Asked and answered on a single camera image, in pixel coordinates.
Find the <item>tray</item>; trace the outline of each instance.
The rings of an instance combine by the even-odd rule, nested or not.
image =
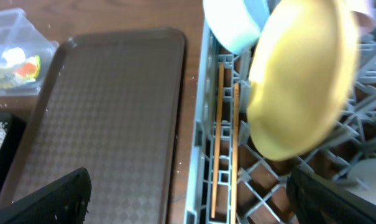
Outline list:
[[[175,29],[62,44],[0,208],[85,167],[92,181],[85,223],[165,223],[184,51]]]
[[[269,1],[273,9],[279,1]],[[361,60],[355,88],[342,118],[334,130],[310,153],[283,162],[274,162],[258,153],[250,138],[250,128],[245,120],[250,85],[247,80],[253,49],[241,55],[231,54],[220,46],[206,21],[203,26],[196,109],[193,124],[190,171],[186,191],[185,224],[230,223],[233,84],[240,84],[239,99],[239,165],[237,180],[237,218],[240,223],[294,223],[296,217],[285,197],[287,178],[296,166],[302,166],[337,183],[345,182],[348,171],[361,159],[376,157],[376,28],[362,37]],[[211,189],[215,141],[215,108],[218,67],[223,62],[225,74],[222,98],[221,155],[224,167],[219,170],[216,218],[210,218]],[[332,172],[324,167],[332,167]]]
[[[25,130],[25,122],[23,120],[13,116],[8,112],[0,111],[0,122],[7,123],[5,128],[7,129],[6,137],[2,142],[0,148],[0,191],[2,185],[7,177],[8,170],[14,159],[14,155],[18,148],[19,142],[22,139],[22,135]]]

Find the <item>clear plastic container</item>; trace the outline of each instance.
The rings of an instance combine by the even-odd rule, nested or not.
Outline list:
[[[19,60],[40,57],[39,73],[33,80],[23,85],[0,88],[0,96],[38,95],[57,47],[57,42],[48,41],[36,30],[22,9],[0,11],[0,73],[10,64],[4,53],[15,52],[15,49],[21,52],[22,49],[24,55],[19,56]]]

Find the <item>plastic container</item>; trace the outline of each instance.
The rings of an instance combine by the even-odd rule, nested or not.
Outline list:
[[[22,9],[0,11],[0,67],[7,66],[3,54],[16,48],[23,50],[25,58],[38,55],[41,63],[34,82],[0,89],[0,96],[38,95],[57,47],[58,43],[48,41],[36,30]]]
[[[14,160],[19,142],[25,130],[25,122],[8,112],[0,112],[0,122],[7,123],[6,137],[0,148],[0,191]]]
[[[359,99],[359,95],[352,91],[351,97],[347,101],[346,107],[342,111],[345,120],[336,121],[336,128],[330,135],[306,157],[296,156],[292,158],[294,166],[303,166],[305,169],[313,171],[308,164],[312,158],[322,154],[327,160],[340,169],[332,177],[333,181],[340,181],[352,167],[359,162],[360,158],[376,157],[376,137],[365,136],[364,127],[376,124],[376,28],[371,34],[363,36],[360,45],[360,66],[357,72],[355,83],[356,90],[365,93],[364,99]],[[239,99],[240,113],[246,113],[246,105],[249,99],[250,85],[248,82],[248,71],[251,61],[251,51],[245,51],[240,55],[221,53],[220,43],[211,32],[207,22],[204,22],[203,38],[201,43],[201,59],[198,74],[198,89],[196,95],[196,109],[193,124],[193,139],[191,147],[190,171],[188,176],[188,188],[186,191],[185,204],[185,224],[197,223],[230,223],[231,212],[231,167],[232,167],[232,121],[233,121],[233,84],[240,83],[241,92]],[[218,79],[218,66],[224,62],[225,69],[230,70],[232,78],[229,87],[223,89],[223,102],[229,106],[230,116],[222,119],[221,140],[229,141],[229,153],[220,155],[220,159],[227,161],[227,170],[220,170],[218,177],[218,187],[225,186],[227,194],[227,212],[225,217],[219,219],[210,218],[211,205],[211,185],[213,176],[214,161],[214,140],[215,140],[215,106],[216,106],[216,85]],[[250,215],[260,208],[267,210],[270,217],[280,223],[294,223],[295,217],[283,220],[278,213],[268,203],[272,196],[286,186],[289,173],[278,175],[277,171],[270,166],[269,160],[258,154],[253,147],[250,147],[249,125],[240,121],[239,124],[239,145],[244,146],[249,154],[255,158],[252,166],[238,172],[238,184],[244,184],[256,196],[256,203],[248,210],[238,211],[237,216],[240,223],[249,223]],[[344,158],[333,153],[332,149],[345,143],[352,143],[358,151],[352,159]],[[274,185],[265,195],[259,194],[249,184],[250,173],[262,167],[267,170],[270,177],[277,179]]]

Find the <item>dark gray tray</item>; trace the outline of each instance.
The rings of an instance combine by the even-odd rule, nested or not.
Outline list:
[[[85,167],[85,223],[165,223],[184,35],[83,35],[56,52],[0,208]]]

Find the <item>chopstick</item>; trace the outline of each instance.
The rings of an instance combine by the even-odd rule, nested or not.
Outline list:
[[[231,224],[236,223],[237,200],[237,138],[239,135],[239,84],[234,85],[233,97],[233,139],[232,139],[232,192],[231,192]]]
[[[211,197],[211,218],[215,218],[215,208],[217,202],[217,186],[218,186],[218,169],[219,169],[219,151],[221,145],[221,119],[222,119],[222,96],[224,89],[224,63],[219,64],[218,71],[218,100],[217,100],[217,122],[214,144],[214,172],[213,172],[213,191]]]

